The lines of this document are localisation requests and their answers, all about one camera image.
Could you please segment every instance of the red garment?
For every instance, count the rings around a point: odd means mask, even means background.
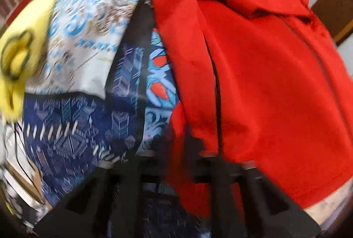
[[[152,3],[181,98],[169,181],[187,211],[207,215],[209,196],[182,171],[185,124],[218,151],[210,55],[227,160],[254,160],[303,208],[352,176],[353,85],[308,0]]]

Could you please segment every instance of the yellow object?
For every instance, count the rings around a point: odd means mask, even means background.
[[[37,69],[54,3],[33,0],[0,38],[0,109],[6,120],[21,117],[25,82]]]

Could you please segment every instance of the black zipper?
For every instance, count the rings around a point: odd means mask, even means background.
[[[324,62],[322,61],[321,57],[319,56],[319,54],[317,53],[317,51],[315,50],[315,48],[308,42],[306,41],[303,36],[301,36],[290,24],[288,24],[285,20],[283,20],[281,18],[281,20],[284,22],[284,24],[292,31],[292,33],[297,37],[299,38],[302,42],[305,43],[305,45],[308,47],[308,49],[310,50],[310,52],[313,54],[313,56],[315,57],[315,59],[317,60],[318,62],[318,65],[320,66],[320,69],[324,75],[324,78],[327,82],[327,84],[329,85],[329,88],[331,90],[331,93],[335,99],[335,102],[336,102],[336,106],[338,108],[338,111],[341,115],[341,118],[342,118],[342,121],[343,123],[345,124],[345,128],[346,128],[346,131],[348,133],[348,136],[351,140],[351,142],[353,142],[353,135],[352,135],[352,131],[351,131],[351,128],[349,127],[349,122],[348,122],[348,119],[347,119],[347,116],[346,114],[344,113],[343,111],[343,108],[342,108],[342,105],[340,103],[340,100],[337,96],[337,92],[336,92],[336,89],[333,85],[333,82],[329,76],[329,72],[327,70],[327,67],[325,66]]]
[[[212,70],[213,70],[213,76],[215,78],[215,99],[216,99],[216,125],[217,125],[217,139],[218,139],[218,154],[223,152],[223,139],[222,139],[222,117],[221,117],[221,88],[220,88],[220,82],[218,79],[218,73],[217,73],[217,68],[216,64],[211,56],[211,51],[210,48],[207,44],[206,38],[205,39],[205,44],[207,47],[207,52],[211,60],[212,64]]]

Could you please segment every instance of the wooden panel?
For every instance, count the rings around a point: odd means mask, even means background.
[[[353,20],[353,0],[318,0],[312,10],[324,23],[335,42],[350,33],[351,29],[347,26]]]

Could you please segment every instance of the wire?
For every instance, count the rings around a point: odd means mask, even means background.
[[[24,174],[28,177],[28,179],[31,181],[31,183],[33,184],[33,186],[35,187],[35,189],[37,190],[38,194],[40,197],[42,197],[41,192],[39,191],[39,189],[36,187],[36,185],[34,184],[33,180],[29,177],[29,175],[26,173],[26,171],[23,169],[22,165],[20,164],[19,160],[18,160],[18,156],[17,156],[17,131],[16,131],[16,124],[13,124],[14,130],[15,130],[15,156],[16,156],[16,160],[18,165],[20,166],[20,168],[22,169],[22,171],[24,172]]]

